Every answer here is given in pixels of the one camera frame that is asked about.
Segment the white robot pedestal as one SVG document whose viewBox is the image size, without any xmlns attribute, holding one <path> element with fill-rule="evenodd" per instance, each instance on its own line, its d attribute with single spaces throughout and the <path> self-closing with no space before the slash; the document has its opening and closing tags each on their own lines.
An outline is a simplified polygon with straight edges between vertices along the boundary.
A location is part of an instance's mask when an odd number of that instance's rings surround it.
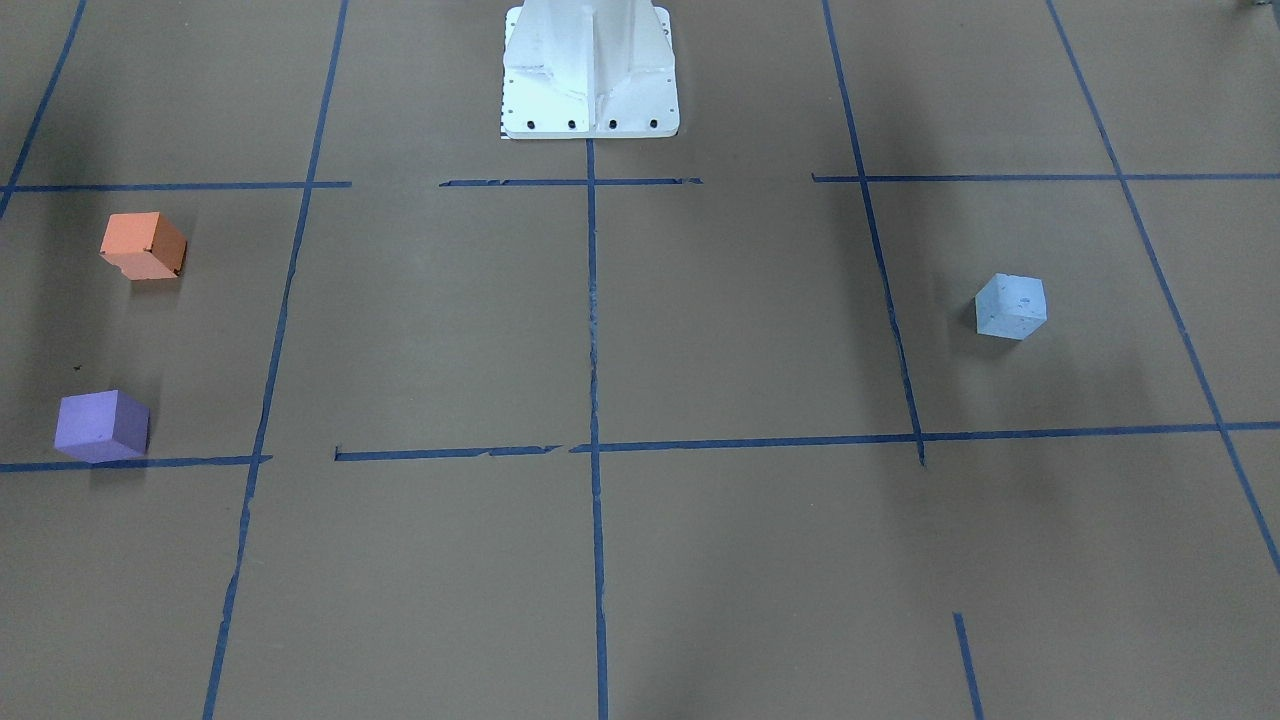
<svg viewBox="0 0 1280 720">
<path fill-rule="evenodd" d="M 525 1 L 504 18 L 500 135 L 668 138 L 681 126 L 671 14 L 652 1 Z"/>
</svg>

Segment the purple foam block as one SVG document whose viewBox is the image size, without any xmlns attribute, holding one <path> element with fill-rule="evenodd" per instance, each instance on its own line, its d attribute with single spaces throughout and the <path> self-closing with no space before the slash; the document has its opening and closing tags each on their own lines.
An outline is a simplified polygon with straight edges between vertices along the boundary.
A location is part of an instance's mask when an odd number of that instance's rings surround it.
<svg viewBox="0 0 1280 720">
<path fill-rule="evenodd" d="M 148 447 L 150 410 L 120 389 L 60 400 L 52 447 L 83 462 L 142 457 Z"/>
</svg>

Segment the light blue foam block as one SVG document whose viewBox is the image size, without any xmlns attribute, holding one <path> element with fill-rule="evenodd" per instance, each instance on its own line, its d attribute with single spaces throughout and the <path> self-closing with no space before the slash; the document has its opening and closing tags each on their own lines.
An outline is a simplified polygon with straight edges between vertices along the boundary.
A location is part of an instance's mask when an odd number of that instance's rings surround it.
<svg viewBox="0 0 1280 720">
<path fill-rule="evenodd" d="M 974 297 L 975 332 L 1021 341 L 1048 320 L 1042 279 L 996 273 Z"/>
</svg>

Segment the orange foam block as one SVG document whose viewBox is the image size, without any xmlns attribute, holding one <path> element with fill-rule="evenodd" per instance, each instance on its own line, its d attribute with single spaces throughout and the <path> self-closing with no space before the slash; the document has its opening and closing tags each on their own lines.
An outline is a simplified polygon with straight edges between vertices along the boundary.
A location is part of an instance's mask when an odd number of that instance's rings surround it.
<svg viewBox="0 0 1280 720">
<path fill-rule="evenodd" d="M 99 255 L 128 281 L 169 281 L 183 272 L 188 241 L 160 211 L 111 214 Z"/>
</svg>

